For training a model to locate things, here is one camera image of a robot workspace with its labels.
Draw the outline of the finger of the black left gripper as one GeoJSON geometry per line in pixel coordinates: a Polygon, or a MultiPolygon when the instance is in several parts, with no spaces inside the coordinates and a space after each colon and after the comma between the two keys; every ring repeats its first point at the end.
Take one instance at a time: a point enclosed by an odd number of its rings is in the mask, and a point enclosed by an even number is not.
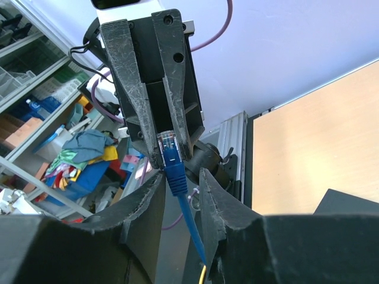
{"type": "Polygon", "coordinates": [[[184,108],[185,39],[181,13],[168,9],[152,14],[153,28],[164,71],[163,85],[174,133],[184,160],[192,157],[184,108]]]}
{"type": "Polygon", "coordinates": [[[149,158],[154,169],[161,169],[157,132],[146,84],[140,77],[129,22],[106,22],[100,30],[132,145],[149,158]]]}

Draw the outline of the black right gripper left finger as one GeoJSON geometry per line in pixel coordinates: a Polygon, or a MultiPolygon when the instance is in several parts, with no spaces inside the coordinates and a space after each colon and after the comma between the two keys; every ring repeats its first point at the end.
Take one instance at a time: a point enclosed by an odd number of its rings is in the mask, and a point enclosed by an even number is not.
{"type": "Polygon", "coordinates": [[[165,196],[166,177],[157,172],[80,223],[1,217],[1,282],[153,283],[165,196]]]}

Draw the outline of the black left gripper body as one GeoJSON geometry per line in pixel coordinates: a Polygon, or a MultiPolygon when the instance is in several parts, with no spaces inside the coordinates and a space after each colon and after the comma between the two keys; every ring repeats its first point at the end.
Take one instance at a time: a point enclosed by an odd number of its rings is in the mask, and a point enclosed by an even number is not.
{"type": "Polygon", "coordinates": [[[173,131],[184,160],[204,132],[192,62],[192,24],[149,16],[100,25],[116,94],[133,147],[161,166],[158,134],[173,131]]]}

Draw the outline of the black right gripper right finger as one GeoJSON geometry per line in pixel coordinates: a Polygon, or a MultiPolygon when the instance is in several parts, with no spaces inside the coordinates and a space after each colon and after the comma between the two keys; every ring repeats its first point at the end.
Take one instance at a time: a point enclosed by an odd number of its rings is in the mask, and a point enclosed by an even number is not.
{"type": "Polygon", "coordinates": [[[378,217],[261,215],[200,172],[212,283],[377,283],[378,217]]]}

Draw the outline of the black network switch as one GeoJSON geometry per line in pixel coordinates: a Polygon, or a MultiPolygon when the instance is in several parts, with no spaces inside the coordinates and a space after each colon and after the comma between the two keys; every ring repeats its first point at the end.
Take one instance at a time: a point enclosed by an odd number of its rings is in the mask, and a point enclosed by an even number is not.
{"type": "Polygon", "coordinates": [[[328,218],[378,217],[378,202],[328,189],[313,215],[328,218]]]}

